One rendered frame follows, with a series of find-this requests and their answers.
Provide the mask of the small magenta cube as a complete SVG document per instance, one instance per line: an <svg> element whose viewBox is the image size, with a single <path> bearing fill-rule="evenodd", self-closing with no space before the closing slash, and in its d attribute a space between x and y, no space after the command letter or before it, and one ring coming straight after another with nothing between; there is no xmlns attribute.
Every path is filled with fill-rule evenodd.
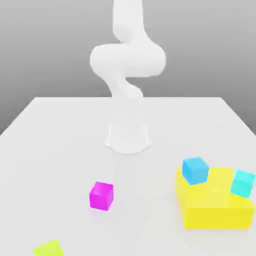
<svg viewBox="0 0 256 256"><path fill-rule="evenodd" d="M108 211L114 200L114 186L97 181L89 193L90 207Z"/></svg>

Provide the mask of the small blue cube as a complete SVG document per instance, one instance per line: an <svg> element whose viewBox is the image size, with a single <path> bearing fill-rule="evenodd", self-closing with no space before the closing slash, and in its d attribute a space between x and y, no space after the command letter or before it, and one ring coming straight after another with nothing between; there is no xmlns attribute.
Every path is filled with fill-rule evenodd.
<svg viewBox="0 0 256 256"><path fill-rule="evenodd" d="M183 160L181 173L192 186L205 183L208 180L209 169L201 157L192 157Z"/></svg>

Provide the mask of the small cyan cube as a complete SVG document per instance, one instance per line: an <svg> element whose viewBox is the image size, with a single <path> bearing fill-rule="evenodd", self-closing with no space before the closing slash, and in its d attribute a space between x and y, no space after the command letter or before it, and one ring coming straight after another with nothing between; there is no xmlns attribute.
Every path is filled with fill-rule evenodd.
<svg viewBox="0 0 256 256"><path fill-rule="evenodd" d="M230 192L234 195L248 199L251 195L256 175L247 171L235 172Z"/></svg>

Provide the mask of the small lime cube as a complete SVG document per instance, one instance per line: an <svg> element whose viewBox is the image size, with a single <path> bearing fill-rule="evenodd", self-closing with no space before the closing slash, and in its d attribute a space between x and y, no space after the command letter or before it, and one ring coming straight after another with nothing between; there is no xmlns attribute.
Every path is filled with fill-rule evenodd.
<svg viewBox="0 0 256 256"><path fill-rule="evenodd" d="M64 256L60 243L57 239L40 245L32 251L34 256Z"/></svg>

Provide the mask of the large yellow box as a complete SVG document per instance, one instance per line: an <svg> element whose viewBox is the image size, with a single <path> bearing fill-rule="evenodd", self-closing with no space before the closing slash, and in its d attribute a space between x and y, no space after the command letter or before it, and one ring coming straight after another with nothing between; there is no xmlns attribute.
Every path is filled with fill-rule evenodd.
<svg viewBox="0 0 256 256"><path fill-rule="evenodd" d="M250 228L255 205L230 192L234 176L231 167L211 167L207 182L189 185L176 168L174 188L185 229Z"/></svg>

